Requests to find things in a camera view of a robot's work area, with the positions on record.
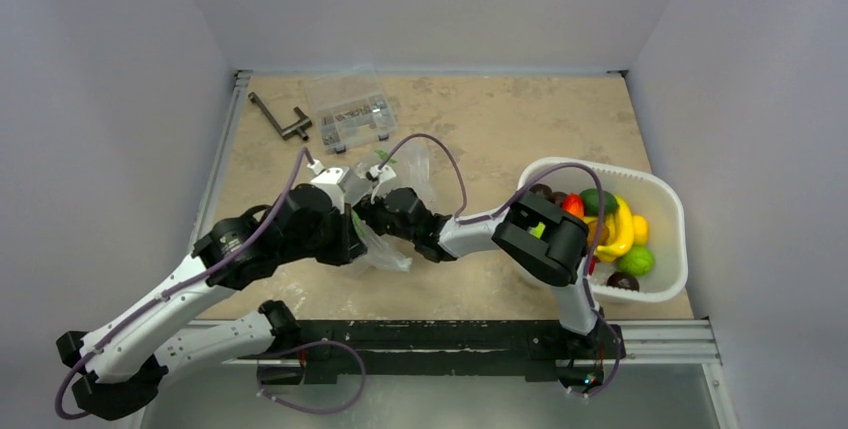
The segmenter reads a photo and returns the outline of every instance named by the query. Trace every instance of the plastic bag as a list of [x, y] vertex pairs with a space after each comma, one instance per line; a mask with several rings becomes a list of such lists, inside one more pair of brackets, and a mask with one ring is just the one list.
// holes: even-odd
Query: plastic bag
[[[380, 163], [393, 147], [393, 144], [383, 143], [356, 165], [356, 172], [363, 174], [371, 166]], [[436, 191], [430, 186], [430, 151], [427, 146], [420, 141], [410, 140], [398, 149], [389, 164], [397, 174], [398, 187], [411, 187], [427, 207], [434, 207]], [[359, 260], [384, 271], [409, 272], [412, 258], [395, 248], [395, 241], [392, 240], [394, 238], [378, 236], [356, 214], [353, 225], [356, 234], [368, 248], [368, 252]]]

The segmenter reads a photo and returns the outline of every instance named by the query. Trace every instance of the gray floor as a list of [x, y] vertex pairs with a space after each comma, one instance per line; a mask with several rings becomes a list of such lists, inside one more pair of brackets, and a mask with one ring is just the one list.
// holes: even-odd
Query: gray floor
[[[357, 383], [346, 376], [338, 385], [274, 392], [327, 407], [343, 402]], [[354, 407], [333, 416], [301, 414], [257, 398], [252, 367], [219, 366], [160, 394], [143, 427], [714, 429], [718, 424], [698, 365], [623, 366], [609, 390], [588, 404], [567, 399], [559, 384], [521, 378], [376, 376], [369, 377]]]

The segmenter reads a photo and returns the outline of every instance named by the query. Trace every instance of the gray wall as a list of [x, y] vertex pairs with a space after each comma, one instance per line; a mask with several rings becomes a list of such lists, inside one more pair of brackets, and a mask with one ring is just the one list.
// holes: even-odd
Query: gray wall
[[668, 0], [197, 0], [238, 68], [602, 72]]
[[230, 74], [192, 0], [0, 0], [0, 426], [62, 423], [53, 342], [183, 255]]
[[671, 0], [629, 77], [744, 427], [844, 427], [848, 0]]

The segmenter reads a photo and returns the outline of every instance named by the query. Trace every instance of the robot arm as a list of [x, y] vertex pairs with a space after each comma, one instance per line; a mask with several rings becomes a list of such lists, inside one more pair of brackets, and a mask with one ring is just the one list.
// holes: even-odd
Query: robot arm
[[[364, 254], [366, 247], [352, 224], [354, 210], [377, 234], [410, 241], [434, 262], [500, 248], [551, 286], [564, 328], [586, 335], [596, 327], [597, 305], [583, 287], [581, 273], [588, 229], [541, 196], [526, 193], [507, 210], [457, 220], [430, 212], [412, 189], [386, 192], [394, 179], [388, 167], [372, 170], [367, 178], [346, 167], [325, 169], [317, 161], [309, 167], [316, 177], [289, 191], [272, 220], [266, 221], [266, 213], [257, 221], [268, 209], [257, 206], [219, 221], [165, 281], [119, 317], [95, 331], [69, 331], [59, 338], [62, 361], [82, 376], [73, 385], [81, 409], [118, 419], [149, 403], [162, 384], [206, 365], [297, 345], [296, 320], [283, 303], [274, 301], [202, 334], [174, 334], [207, 308], [270, 277], [282, 264], [314, 258], [344, 265]], [[545, 230], [537, 238], [528, 229], [540, 222]], [[260, 224], [266, 224], [264, 232], [248, 244]], [[208, 274], [228, 257], [225, 266]], [[171, 291], [180, 283], [184, 287]], [[118, 326], [122, 330], [104, 345], [104, 336]]]

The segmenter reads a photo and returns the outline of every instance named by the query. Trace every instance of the beige work surface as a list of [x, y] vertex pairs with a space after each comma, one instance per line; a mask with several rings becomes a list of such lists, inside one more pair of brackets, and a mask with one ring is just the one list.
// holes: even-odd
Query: beige work surface
[[[294, 121], [292, 108], [309, 114], [302, 78], [252, 77], [256, 92], [281, 124]], [[522, 170], [546, 156], [566, 156], [650, 171], [627, 88], [621, 78], [570, 77], [383, 77], [397, 111], [402, 136], [425, 132], [441, 139], [459, 162], [468, 188], [465, 214], [502, 204]], [[378, 143], [342, 155], [324, 153], [317, 125], [307, 143], [329, 165], [355, 165]], [[283, 141], [259, 109], [245, 102], [227, 165], [216, 219], [256, 204], [270, 204], [291, 171], [299, 138]], [[431, 180], [437, 212], [452, 213], [461, 202], [453, 169], [438, 147], [431, 148]], [[299, 181], [310, 172], [301, 170]], [[201, 317], [234, 319], [267, 299], [281, 299], [302, 319], [556, 319], [557, 305], [546, 289], [525, 284], [509, 257], [499, 251], [459, 261], [430, 263], [413, 256], [408, 273], [329, 267], [314, 260], [280, 267], [269, 279], [206, 311]], [[611, 319], [691, 319], [685, 292], [661, 304], [604, 306]]]

